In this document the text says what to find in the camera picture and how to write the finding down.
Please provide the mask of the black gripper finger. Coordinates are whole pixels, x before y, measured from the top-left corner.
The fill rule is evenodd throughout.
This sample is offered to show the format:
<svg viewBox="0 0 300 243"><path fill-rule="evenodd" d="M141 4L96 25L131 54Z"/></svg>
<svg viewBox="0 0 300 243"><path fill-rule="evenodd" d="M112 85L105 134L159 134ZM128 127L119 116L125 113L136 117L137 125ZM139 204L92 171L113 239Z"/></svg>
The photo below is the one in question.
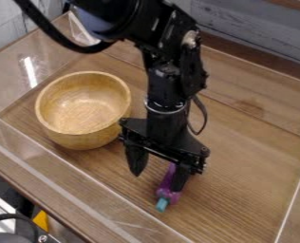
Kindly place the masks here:
<svg viewBox="0 0 300 243"><path fill-rule="evenodd" d="M139 177L148 166L149 151L144 146L132 141L125 142L125 147L129 168L133 175Z"/></svg>
<svg viewBox="0 0 300 243"><path fill-rule="evenodd" d="M191 167L185 164L179 165L176 168L176 172L171 184L171 190L173 192L181 192L184 190L189 176L191 176Z"/></svg>

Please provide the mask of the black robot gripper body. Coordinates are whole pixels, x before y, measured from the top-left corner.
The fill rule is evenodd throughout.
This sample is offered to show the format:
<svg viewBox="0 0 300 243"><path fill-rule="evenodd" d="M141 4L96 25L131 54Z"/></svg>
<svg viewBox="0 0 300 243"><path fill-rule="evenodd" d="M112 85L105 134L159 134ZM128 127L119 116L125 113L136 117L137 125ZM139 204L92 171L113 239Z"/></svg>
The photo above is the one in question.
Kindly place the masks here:
<svg viewBox="0 0 300 243"><path fill-rule="evenodd" d="M188 111L175 114L148 112L148 118L123 118L120 139L144 146L149 155L191 167L191 174L203 174L211 149L188 130Z"/></svg>

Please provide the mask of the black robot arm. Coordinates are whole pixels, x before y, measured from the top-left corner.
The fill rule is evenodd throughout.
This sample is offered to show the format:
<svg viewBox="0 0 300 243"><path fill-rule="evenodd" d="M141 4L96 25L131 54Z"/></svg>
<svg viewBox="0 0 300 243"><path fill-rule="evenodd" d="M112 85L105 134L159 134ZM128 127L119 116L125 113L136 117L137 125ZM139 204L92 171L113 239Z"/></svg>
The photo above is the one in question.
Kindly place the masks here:
<svg viewBox="0 0 300 243"><path fill-rule="evenodd" d="M144 119L120 120L120 138L127 147L131 171L140 175L149 156L176 164L171 190L180 192L188 178L205 171L211 149L196 139L203 130L192 127L193 105L209 74L201 60L197 21L169 0L66 0L77 8L82 24L101 43L84 47L73 43L52 24L32 0L14 0L42 31L64 47L97 53L116 42L136 44L148 74Z"/></svg>

